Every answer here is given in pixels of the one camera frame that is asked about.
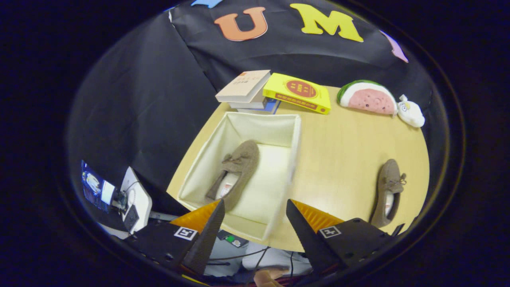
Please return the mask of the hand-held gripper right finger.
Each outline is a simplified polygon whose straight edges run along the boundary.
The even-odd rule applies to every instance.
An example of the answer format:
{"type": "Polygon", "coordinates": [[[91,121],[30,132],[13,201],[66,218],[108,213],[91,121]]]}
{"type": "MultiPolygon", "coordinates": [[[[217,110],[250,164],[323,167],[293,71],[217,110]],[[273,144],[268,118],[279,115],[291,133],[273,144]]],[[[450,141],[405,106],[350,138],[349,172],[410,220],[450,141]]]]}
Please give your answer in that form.
{"type": "Polygon", "coordinates": [[[395,240],[360,218],[341,220],[294,199],[286,202],[286,217],[317,275],[370,262],[395,240]]]}

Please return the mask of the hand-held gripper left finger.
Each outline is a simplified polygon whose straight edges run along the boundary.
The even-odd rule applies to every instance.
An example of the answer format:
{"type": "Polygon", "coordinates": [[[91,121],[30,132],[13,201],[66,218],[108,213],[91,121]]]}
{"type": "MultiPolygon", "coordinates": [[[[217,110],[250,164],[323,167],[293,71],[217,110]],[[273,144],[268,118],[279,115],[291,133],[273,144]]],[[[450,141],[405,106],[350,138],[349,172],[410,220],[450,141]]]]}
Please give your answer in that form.
{"type": "Polygon", "coordinates": [[[126,244],[166,269],[201,276],[224,216],[224,200],[216,200],[169,223],[149,224],[126,244]]]}

